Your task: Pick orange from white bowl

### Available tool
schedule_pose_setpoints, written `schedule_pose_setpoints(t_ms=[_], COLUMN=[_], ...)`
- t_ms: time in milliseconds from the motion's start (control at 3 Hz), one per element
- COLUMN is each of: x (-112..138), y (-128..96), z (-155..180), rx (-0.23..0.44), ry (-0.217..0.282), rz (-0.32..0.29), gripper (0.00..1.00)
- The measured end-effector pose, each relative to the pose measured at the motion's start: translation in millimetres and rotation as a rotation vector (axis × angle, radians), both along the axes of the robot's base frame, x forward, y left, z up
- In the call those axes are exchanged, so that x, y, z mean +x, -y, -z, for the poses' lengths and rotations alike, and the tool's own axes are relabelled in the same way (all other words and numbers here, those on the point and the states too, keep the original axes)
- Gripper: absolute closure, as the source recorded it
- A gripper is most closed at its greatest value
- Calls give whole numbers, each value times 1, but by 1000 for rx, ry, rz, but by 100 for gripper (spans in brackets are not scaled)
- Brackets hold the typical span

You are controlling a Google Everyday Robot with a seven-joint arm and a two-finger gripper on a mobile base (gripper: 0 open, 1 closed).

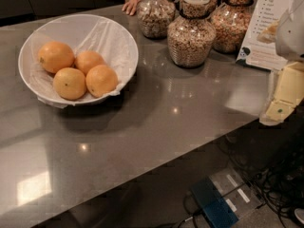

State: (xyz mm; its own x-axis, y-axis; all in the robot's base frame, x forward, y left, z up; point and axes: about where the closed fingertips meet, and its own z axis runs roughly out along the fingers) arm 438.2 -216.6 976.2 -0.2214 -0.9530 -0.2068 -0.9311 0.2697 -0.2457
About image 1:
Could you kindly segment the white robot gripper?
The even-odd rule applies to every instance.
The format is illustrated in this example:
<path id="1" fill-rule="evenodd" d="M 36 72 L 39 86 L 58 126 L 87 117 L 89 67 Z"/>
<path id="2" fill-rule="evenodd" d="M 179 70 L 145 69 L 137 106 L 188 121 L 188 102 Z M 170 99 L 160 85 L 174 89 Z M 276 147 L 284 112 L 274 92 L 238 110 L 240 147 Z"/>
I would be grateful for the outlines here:
<path id="1" fill-rule="evenodd" d="M 304 0 L 294 0 L 281 15 L 275 33 L 276 54 L 289 61 L 304 61 Z M 270 94 L 259 121 L 283 123 L 304 100 L 304 63 L 291 62 L 271 73 Z"/>

